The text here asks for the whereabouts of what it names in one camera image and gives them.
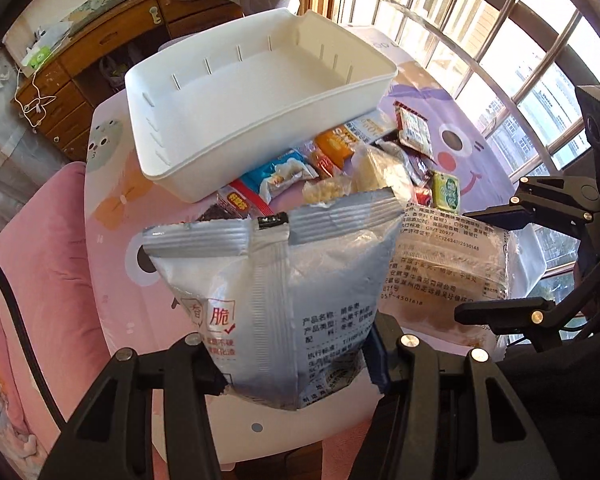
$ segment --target pink chair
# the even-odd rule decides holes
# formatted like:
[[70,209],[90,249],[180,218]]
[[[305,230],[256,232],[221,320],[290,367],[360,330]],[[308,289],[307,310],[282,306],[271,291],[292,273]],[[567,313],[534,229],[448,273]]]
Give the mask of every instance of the pink chair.
[[[84,173],[82,162],[62,168],[0,233],[0,266],[65,419],[110,357],[91,288]],[[34,384],[1,293],[0,392],[14,432],[20,439],[27,433],[35,435],[43,460],[59,431]],[[3,440],[0,450],[9,457],[10,443]],[[10,462],[31,471],[30,463]],[[165,478],[166,465],[155,451],[154,462],[156,478]]]

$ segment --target black cable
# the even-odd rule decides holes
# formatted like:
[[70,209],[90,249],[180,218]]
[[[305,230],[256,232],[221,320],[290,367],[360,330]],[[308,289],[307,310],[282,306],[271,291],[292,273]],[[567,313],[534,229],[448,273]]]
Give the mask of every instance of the black cable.
[[507,348],[509,348],[510,346],[513,346],[513,345],[517,345],[518,343],[522,343],[523,341],[526,341],[527,339],[528,338],[526,338],[526,337],[522,337],[520,339],[516,339],[513,343],[509,343],[507,345]]
[[49,389],[48,384],[46,384],[45,377],[40,369],[40,364],[38,364],[38,360],[36,359],[36,355],[33,351],[33,346],[31,346],[29,334],[27,334],[27,329],[24,325],[24,320],[22,319],[22,314],[20,313],[20,308],[18,307],[18,302],[16,301],[13,289],[11,288],[9,280],[7,280],[7,277],[4,275],[4,272],[2,272],[1,268],[0,292],[2,293],[4,301],[7,304],[9,314],[11,314],[11,320],[13,321],[13,326],[16,329],[16,334],[18,335],[20,346],[24,352],[24,357],[27,360],[27,365],[29,365],[31,370],[33,380],[36,381],[36,386],[38,387],[40,395],[45,401],[46,408],[49,410],[49,413],[51,413],[56,426],[58,426],[60,431],[62,431],[62,428],[64,428],[65,425],[64,417],[62,416],[62,413],[60,413],[60,409],[56,404],[56,400],[54,399],[53,395],[51,395],[51,390]]

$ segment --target pink tablecloth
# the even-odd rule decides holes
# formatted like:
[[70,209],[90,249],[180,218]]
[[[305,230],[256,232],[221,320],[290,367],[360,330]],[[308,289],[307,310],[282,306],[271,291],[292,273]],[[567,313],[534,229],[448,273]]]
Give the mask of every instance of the pink tablecloth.
[[[356,33],[400,66],[381,107],[391,112],[394,100],[400,99],[429,120],[437,163],[459,178],[462,209],[505,203],[513,186],[446,91],[380,32],[359,28]],[[293,208],[300,199],[296,188],[272,202],[271,208],[275,212]],[[195,330],[141,250],[141,233],[156,224],[194,220],[210,202],[207,198],[183,203],[142,176],[124,92],[97,108],[85,180],[86,238],[96,306],[110,352],[123,346],[138,353],[168,348]],[[272,410],[233,396],[213,399],[209,416],[218,457],[221,463],[236,462],[316,442],[368,419],[378,398],[363,373],[350,387],[302,413]],[[160,407],[159,401],[154,402],[158,450]],[[254,423],[263,430],[255,433]]]

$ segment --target silver snack bag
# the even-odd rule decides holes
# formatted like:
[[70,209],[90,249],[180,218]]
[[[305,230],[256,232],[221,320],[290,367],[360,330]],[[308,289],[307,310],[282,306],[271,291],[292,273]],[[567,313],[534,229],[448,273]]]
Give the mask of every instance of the silver snack bag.
[[233,390],[294,410],[360,370],[402,212],[381,189],[272,217],[150,228],[144,250]]

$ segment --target snack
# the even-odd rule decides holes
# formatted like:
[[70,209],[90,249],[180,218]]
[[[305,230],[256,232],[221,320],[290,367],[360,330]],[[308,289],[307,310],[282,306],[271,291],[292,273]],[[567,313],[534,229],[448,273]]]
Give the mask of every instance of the snack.
[[433,158],[427,120],[400,101],[396,101],[394,107],[398,121],[400,143],[416,150],[418,153]]
[[300,153],[289,150],[267,164],[245,173],[240,180],[268,204],[292,184],[317,177],[314,168],[304,163]]
[[431,205],[431,190],[428,187],[416,187],[414,188],[416,192],[416,200],[420,205]]
[[433,172],[433,207],[458,213],[460,209],[460,186],[453,175]]
[[331,178],[342,173],[312,140],[304,143],[302,146],[298,146],[296,150],[304,156],[304,160],[314,167],[320,178]]
[[489,327],[456,323],[454,309],[467,301],[507,297],[509,241],[509,232],[477,220],[430,207],[407,208],[380,311],[405,329],[491,353],[496,336]]
[[224,207],[219,204],[212,204],[209,208],[202,213],[197,219],[196,222],[208,222],[209,220],[227,220],[229,218],[240,218],[235,214],[227,211]]
[[416,186],[427,186],[433,176],[433,170],[430,170],[427,163],[431,163],[430,159],[422,160],[420,155],[415,153],[413,150],[408,148],[405,150],[409,157],[409,162],[413,168],[413,172],[416,175],[413,183]]
[[400,160],[414,186],[425,187],[429,183],[431,172],[418,155],[390,140],[377,140],[376,145]]
[[267,218],[153,227],[143,243],[230,388],[295,410],[360,371],[402,213],[383,189]]
[[231,218],[257,218],[271,215],[269,206],[240,180],[234,180],[216,193],[216,201],[200,215],[197,222]]
[[359,142],[370,144],[396,129],[397,124],[382,110],[373,110],[345,124],[327,130],[314,142],[341,170]]
[[323,132],[314,139],[316,146],[318,146],[340,170],[344,168],[344,161],[353,155],[353,150],[350,146],[358,141],[359,139],[353,137],[353,134],[347,130],[344,125]]
[[318,182],[306,182],[302,188],[302,197],[307,204],[331,202],[351,193],[353,179],[349,175],[340,174]]
[[396,130],[398,127],[397,121],[379,108],[355,118],[344,125],[365,144],[371,144],[389,132]]
[[404,207],[415,202],[411,179],[400,160],[394,156],[375,146],[359,143],[351,163],[357,192],[391,187]]

